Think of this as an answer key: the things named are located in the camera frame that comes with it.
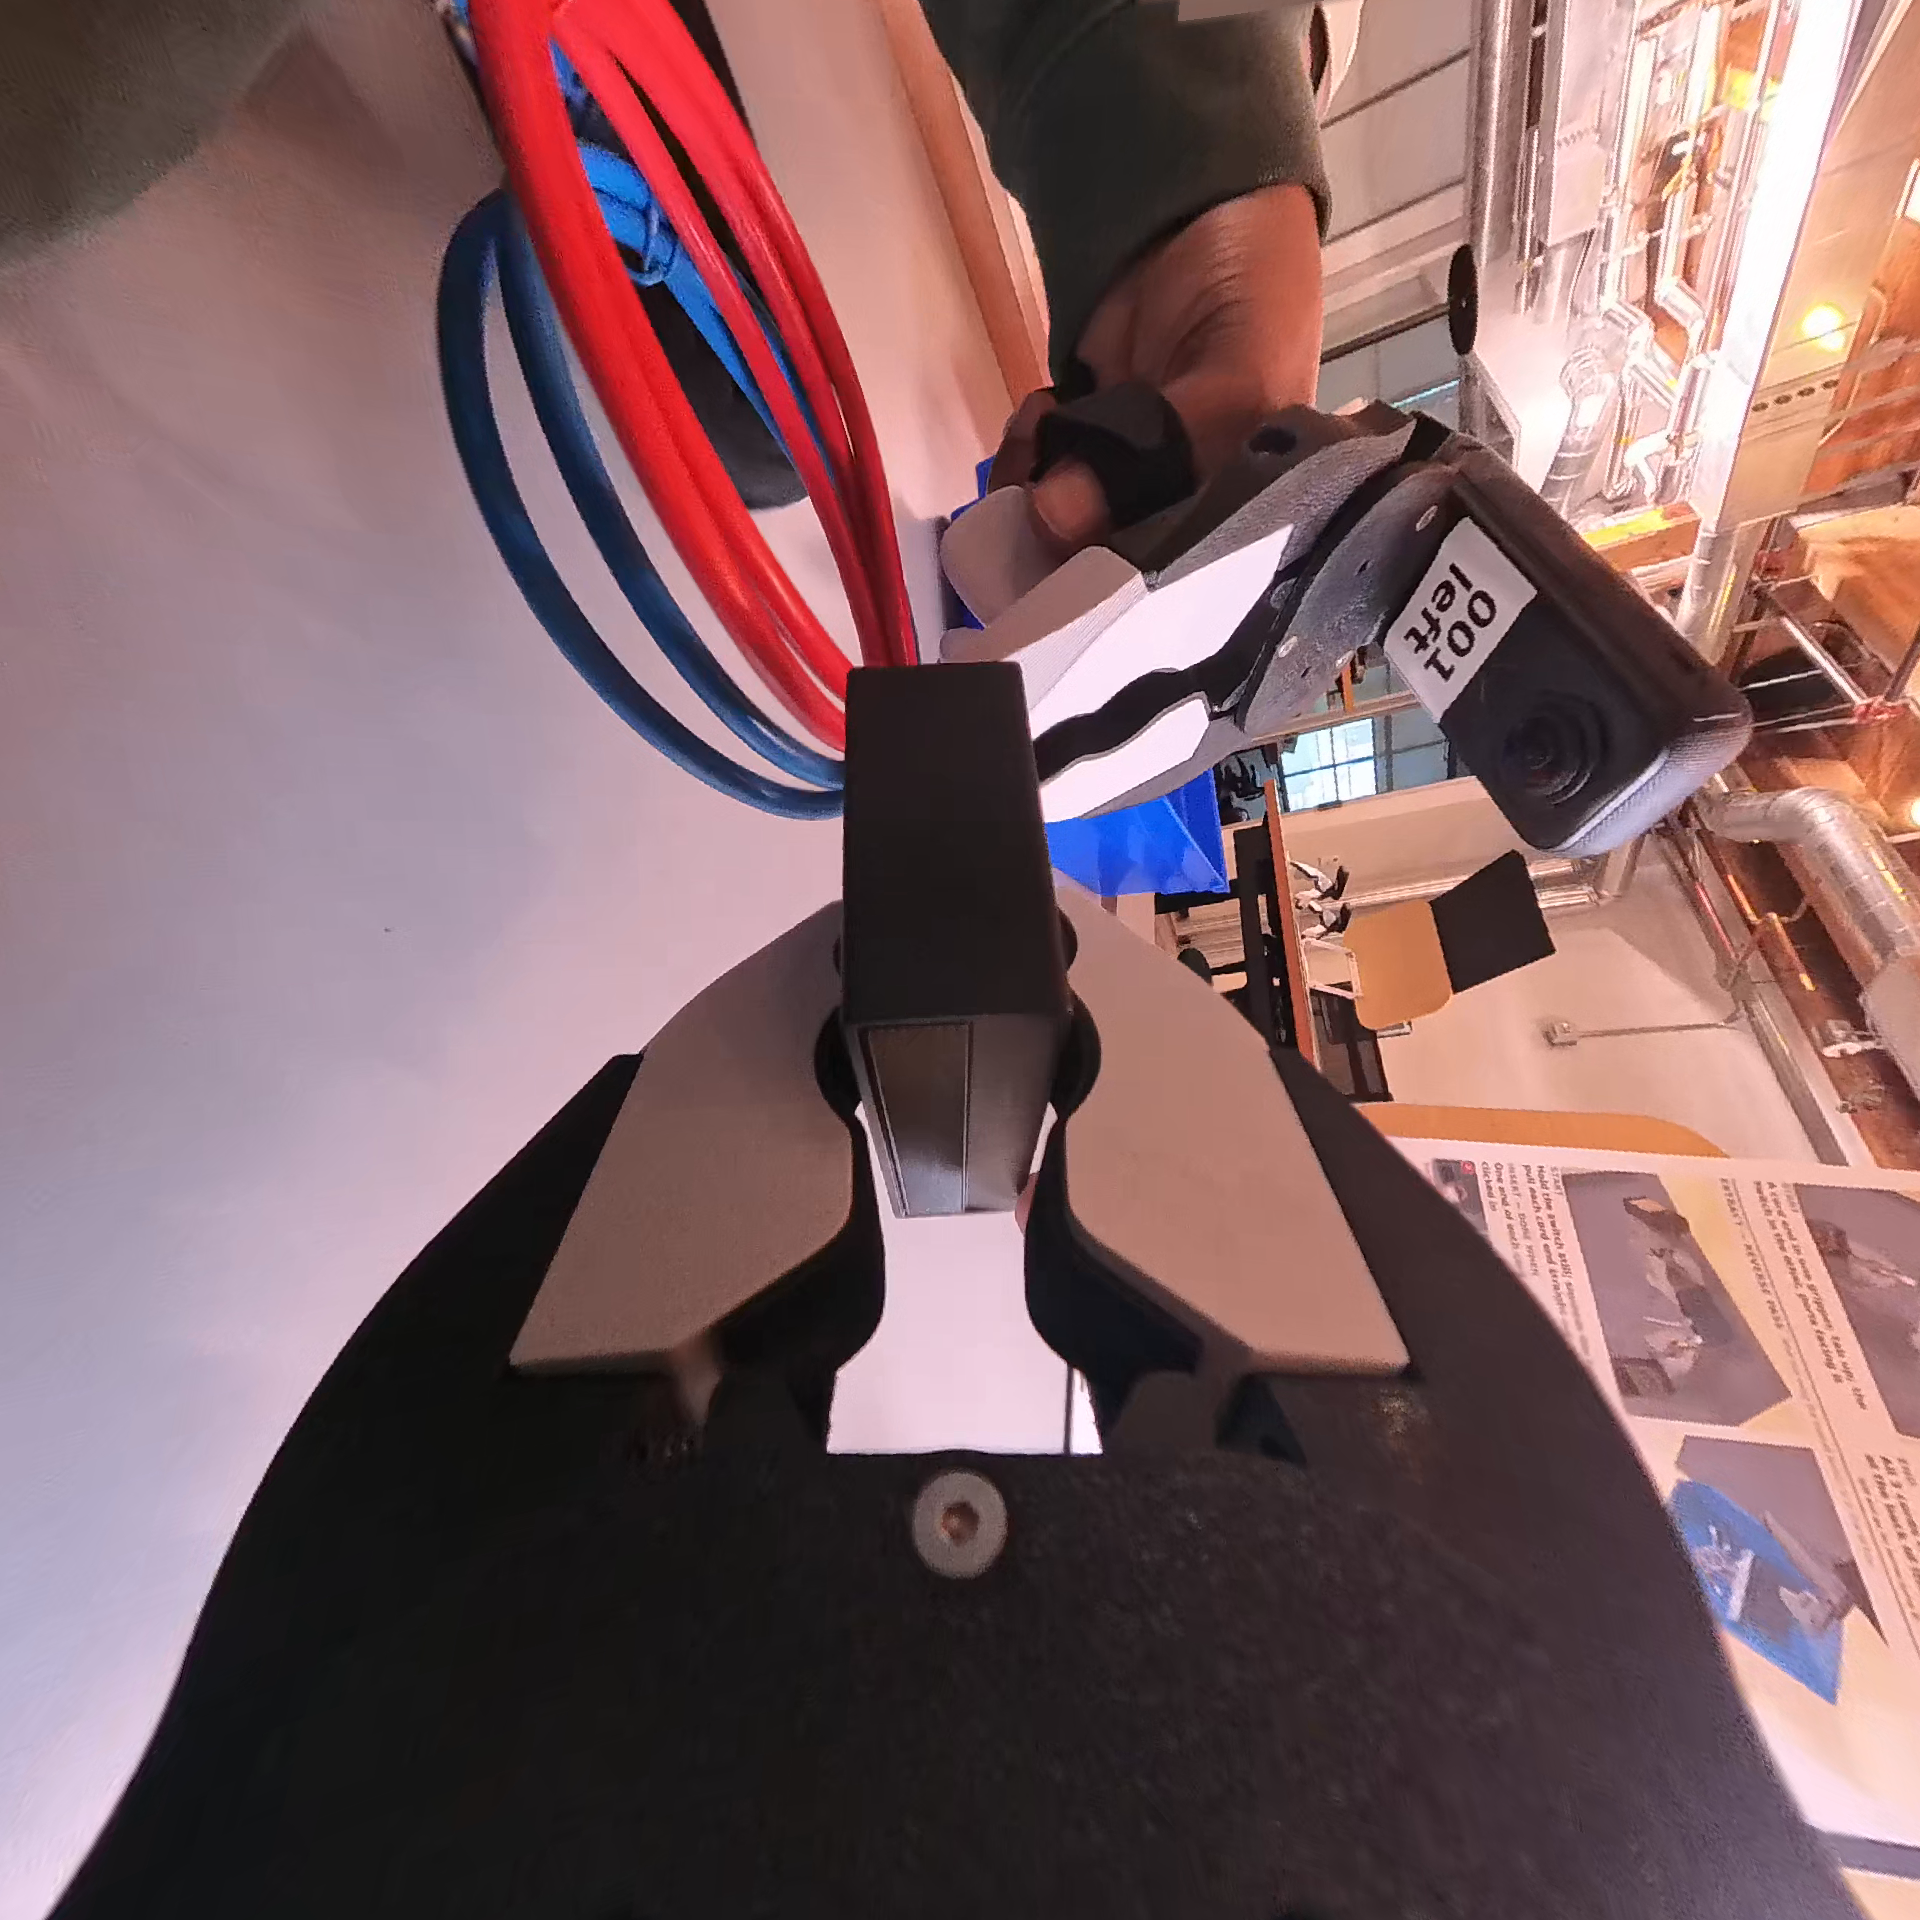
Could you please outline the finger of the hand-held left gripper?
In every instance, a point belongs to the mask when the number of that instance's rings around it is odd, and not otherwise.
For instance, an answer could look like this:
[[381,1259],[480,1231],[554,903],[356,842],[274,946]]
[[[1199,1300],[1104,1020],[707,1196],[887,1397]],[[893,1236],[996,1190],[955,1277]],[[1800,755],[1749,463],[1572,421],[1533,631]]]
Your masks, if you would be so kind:
[[1075,749],[1040,782],[1050,824],[1159,800],[1242,752],[1250,735],[1232,714],[1211,714],[1192,693],[1111,747]]
[[1295,523],[1219,528],[1162,572],[1107,546],[1056,566],[980,631],[949,631],[941,662],[1022,669],[1036,733],[1104,706],[1140,679],[1216,655],[1271,587]]

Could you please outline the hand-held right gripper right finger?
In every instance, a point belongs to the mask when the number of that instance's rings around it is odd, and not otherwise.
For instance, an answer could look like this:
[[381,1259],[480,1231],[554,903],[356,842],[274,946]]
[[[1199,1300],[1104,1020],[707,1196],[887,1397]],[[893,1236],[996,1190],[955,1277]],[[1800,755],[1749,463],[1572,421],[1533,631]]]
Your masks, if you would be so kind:
[[1024,1300],[1109,1451],[1300,1456],[1279,1390],[1408,1368],[1274,1055],[1090,896],[1028,1186]]

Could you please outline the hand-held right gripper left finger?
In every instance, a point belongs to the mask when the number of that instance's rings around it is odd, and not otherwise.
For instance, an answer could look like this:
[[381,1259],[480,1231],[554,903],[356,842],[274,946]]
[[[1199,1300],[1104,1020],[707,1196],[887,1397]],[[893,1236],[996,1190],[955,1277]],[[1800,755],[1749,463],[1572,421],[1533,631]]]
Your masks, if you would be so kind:
[[824,906],[646,1044],[512,1344],[520,1376],[664,1382],[695,1424],[782,1388],[824,1439],[885,1299],[879,1199]]

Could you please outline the black network switch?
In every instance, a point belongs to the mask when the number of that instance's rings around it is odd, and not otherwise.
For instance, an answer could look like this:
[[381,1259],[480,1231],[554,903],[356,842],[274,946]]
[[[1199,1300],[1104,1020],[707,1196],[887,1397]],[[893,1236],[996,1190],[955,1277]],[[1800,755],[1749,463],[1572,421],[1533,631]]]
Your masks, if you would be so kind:
[[1018,1204],[1072,1028],[1022,669],[848,680],[842,1027],[891,1207]]

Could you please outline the person's left forearm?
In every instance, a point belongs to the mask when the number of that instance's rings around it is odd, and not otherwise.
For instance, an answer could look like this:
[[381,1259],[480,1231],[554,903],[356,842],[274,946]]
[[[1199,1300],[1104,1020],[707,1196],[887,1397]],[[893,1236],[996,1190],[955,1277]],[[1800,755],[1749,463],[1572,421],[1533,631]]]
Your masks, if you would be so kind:
[[1020,205],[1060,378],[1120,278],[1210,212],[1295,187],[1333,198],[1307,7],[926,2],[994,178]]

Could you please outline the person's left hand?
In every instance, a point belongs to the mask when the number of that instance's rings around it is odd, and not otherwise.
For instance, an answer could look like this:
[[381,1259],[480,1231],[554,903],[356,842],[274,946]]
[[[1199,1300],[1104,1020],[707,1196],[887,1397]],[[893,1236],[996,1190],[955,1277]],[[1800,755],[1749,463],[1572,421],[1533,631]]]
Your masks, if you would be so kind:
[[1320,340],[1319,205],[1302,182],[1271,182],[1140,253],[1067,356],[1096,390],[1162,392],[1205,485],[1268,416],[1311,405]]

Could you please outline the blue plastic bin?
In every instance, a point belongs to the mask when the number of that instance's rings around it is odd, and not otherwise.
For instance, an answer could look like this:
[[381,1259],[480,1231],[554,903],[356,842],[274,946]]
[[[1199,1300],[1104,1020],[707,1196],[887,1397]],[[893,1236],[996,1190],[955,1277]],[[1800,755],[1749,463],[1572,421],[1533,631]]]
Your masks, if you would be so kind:
[[[924,646],[924,658],[971,660],[975,638],[1024,591],[1046,581],[1063,555],[1036,531],[1024,494],[990,512],[988,533],[960,542],[960,559],[947,552],[949,538],[966,523],[991,490],[991,460],[973,467],[973,494],[950,509],[935,535],[941,572],[943,632]],[[1227,891],[1227,856],[1211,771],[1154,800],[1046,824],[1051,867],[1094,896],[1221,896]]]

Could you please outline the black metal rack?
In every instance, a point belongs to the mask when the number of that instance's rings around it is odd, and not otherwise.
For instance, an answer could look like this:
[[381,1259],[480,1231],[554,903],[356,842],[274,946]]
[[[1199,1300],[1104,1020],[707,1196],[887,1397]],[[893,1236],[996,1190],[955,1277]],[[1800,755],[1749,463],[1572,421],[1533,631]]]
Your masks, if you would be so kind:
[[1310,968],[1310,939],[1338,942],[1354,903],[1351,870],[1327,856],[1300,859],[1283,824],[1283,791],[1263,782],[1263,819],[1235,828],[1232,899],[1239,910],[1242,955],[1227,991],[1266,1043],[1295,1053],[1356,1104],[1389,1100],[1381,1040],[1363,1027],[1354,994],[1319,987]]

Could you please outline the wooden chair black backrest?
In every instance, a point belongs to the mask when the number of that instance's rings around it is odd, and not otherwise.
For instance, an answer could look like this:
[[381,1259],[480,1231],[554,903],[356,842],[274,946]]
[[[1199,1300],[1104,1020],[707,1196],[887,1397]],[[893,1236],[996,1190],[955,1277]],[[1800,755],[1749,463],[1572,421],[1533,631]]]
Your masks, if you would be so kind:
[[1347,931],[1356,1016],[1376,1036],[1416,1024],[1459,994],[1552,952],[1546,911],[1517,850],[1445,893],[1379,907]]

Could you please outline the printed instruction sheet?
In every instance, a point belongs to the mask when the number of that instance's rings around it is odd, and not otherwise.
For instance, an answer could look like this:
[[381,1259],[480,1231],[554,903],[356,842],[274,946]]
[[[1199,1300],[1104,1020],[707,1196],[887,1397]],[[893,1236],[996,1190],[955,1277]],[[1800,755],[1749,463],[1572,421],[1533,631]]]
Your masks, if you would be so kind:
[[1916,1173],[1426,1136],[1397,1150],[1612,1400],[1856,1902],[1916,1916]]

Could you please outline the silver ventilation duct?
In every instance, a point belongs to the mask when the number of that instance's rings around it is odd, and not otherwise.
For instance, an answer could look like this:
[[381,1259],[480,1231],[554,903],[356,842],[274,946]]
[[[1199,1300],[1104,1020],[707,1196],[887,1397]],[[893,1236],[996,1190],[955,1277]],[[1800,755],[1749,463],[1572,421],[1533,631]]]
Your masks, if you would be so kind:
[[1917,883],[1876,821],[1821,786],[1735,791],[1706,786],[1693,808],[1706,832],[1783,854],[1852,971],[1867,1032],[1917,1091]]

